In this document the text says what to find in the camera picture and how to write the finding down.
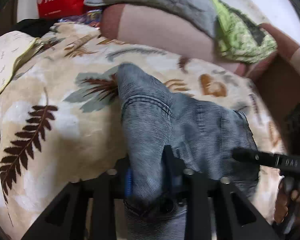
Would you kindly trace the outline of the person's right hand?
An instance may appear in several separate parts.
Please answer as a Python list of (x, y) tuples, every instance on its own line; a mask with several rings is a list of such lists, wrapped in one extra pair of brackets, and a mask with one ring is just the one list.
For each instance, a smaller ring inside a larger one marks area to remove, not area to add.
[(296, 202), (296, 210), (294, 214), (296, 216), (294, 225), (300, 225), (300, 190), (292, 190), (294, 184), (293, 178), (283, 177), (279, 184), (279, 191), (277, 193), (274, 221), (277, 224), (283, 222), (284, 218), (287, 216), (290, 208), (289, 204), (293, 201)]

